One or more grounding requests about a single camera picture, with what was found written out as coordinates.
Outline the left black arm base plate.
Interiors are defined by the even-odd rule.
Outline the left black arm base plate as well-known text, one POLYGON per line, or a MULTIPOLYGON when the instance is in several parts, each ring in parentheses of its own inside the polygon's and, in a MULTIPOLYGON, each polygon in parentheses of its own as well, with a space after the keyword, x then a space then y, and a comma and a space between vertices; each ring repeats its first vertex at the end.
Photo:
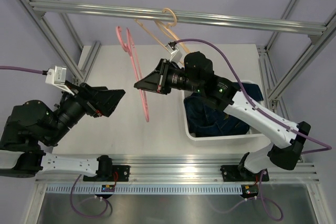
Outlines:
POLYGON ((110 168, 99 168, 94 177, 84 176, 84 182, 128 182, 130 166, 112 165, 110 168))

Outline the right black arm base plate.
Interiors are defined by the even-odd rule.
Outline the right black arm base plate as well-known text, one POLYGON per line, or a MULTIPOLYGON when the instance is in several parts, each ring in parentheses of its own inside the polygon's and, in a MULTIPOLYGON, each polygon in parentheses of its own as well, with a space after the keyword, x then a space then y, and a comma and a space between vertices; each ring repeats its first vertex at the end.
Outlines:
POLYGON ((269 181, 268 171, 252 173, 239 165, 222 165, 220 171, 224 182, 256 182, 262 176, 262 182, 269 181))

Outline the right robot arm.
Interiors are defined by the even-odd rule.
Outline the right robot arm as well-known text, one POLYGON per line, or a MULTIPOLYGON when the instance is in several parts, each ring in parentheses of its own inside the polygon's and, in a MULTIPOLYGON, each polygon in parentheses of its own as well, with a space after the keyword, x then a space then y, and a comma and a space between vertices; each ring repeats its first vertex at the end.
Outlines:
POLYGON ((272 167, 294 170, 311 129, 306 122, 295 123, 278 116, 247 95, 243 86, 217 76, 212 61, 199 51, 185 56, 184 68, 160 59, 134 87, 158 94, 169 94, 172 89, 195 92, 210 108, 242 120, 269 138, 268 146, 241 158, 235 173, 244 180, 272 167))

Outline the beige plastic hanger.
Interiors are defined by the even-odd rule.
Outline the beige plastic hanger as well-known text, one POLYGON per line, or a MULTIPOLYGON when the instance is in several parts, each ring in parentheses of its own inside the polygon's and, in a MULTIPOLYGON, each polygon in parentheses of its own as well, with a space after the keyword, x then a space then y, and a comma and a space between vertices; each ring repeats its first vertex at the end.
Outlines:
MULTIPOLYGON (((177 25, 177 16, 176 14, 169 8, 163 8, 162 13, 170 13, 173 21, 163 23, 162 21, 154 21, 158 29, 167 36, 171 41, 177 41, 180 40, 178 36, 173 32, 171 27, 175 27, 177 25)), ((141 23, 138 19, 134 19, 134 21, 144 30, 146 31, 159 45, 161 45, 167 52, 168 49, 166 49, 166 45, 164 45, 158 38, 155 36, 151 31, 149 31, 143 23, 141 23)))

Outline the dark blue denim skirt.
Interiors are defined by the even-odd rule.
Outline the dark blue denim skirt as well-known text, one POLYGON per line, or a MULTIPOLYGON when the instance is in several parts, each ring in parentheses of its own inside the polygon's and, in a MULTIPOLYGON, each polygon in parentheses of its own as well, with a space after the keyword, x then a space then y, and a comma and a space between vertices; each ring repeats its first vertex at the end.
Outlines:
POLYGON ((183 103, 188 131, 196 137, 245 135, 250 130, 242 120, 210 108, 197 93, 185 97, 183 103))

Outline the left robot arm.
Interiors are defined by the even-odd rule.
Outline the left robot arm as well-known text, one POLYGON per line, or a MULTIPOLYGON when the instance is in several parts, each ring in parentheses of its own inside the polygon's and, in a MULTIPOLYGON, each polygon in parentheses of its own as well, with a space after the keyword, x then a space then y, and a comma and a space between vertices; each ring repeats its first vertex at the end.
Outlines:
POLYGON ((83 116, 109 117, 125 95, 123 89, 91 87, 66 81, 60 103, 51 110, 40 100, 13 107, 1 137, 1 176, 31 178, 36 174, 80 174, 107 181, 112 159, 65 157, 44 152, 40 144, 56 147, 83 116))

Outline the pink plastic hanger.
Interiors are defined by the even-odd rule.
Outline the pink plastic hanger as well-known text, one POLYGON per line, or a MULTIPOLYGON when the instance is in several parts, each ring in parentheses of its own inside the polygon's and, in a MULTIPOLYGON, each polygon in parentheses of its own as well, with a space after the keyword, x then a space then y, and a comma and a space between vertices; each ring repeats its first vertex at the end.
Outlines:
MULTIPOLYGON (((122 28, 120 26, 117 26, 115 30, 116 30, 115 32, 116 32, 121 48, 124 50, 124 52, 126 52, 129 55, 131 59, 135 79, 136 81, 140 81, 140 79, 142 79, 142 72, 141 72, 140 63, 139 63, 139 57, 136 51, 136 47, 135 47, 130 29, 129 28, 126 29, 126 38, 127 38, 126 42, 124 42, 122 39, 122 28)), ((146 122, 149 122, 150 118, 149 118, 149 108, 148 108, 146 92, 139 89, 139 94, 140 94, 140 99, 142 103, 142 109, 144 112, 145 120, 146 122)))

